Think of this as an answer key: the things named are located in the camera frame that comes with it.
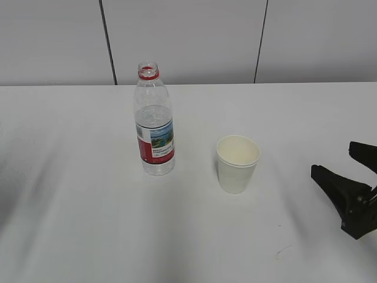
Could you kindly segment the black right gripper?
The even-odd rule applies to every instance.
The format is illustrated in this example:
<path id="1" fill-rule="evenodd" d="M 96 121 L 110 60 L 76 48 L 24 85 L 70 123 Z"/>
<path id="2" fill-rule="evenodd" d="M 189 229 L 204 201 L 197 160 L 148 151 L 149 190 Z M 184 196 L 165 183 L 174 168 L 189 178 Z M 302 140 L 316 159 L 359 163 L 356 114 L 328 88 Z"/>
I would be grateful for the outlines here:
<path id="1" fill-rule="evenodd" d="M 377 147 L 356 141 L 349 143 L 349 155 L 377 173 Z M 376 230 L 376 188 L 312 165 L 311 178 L 333 203 L 341 220 L 341 229 L 353 239 Z"/>

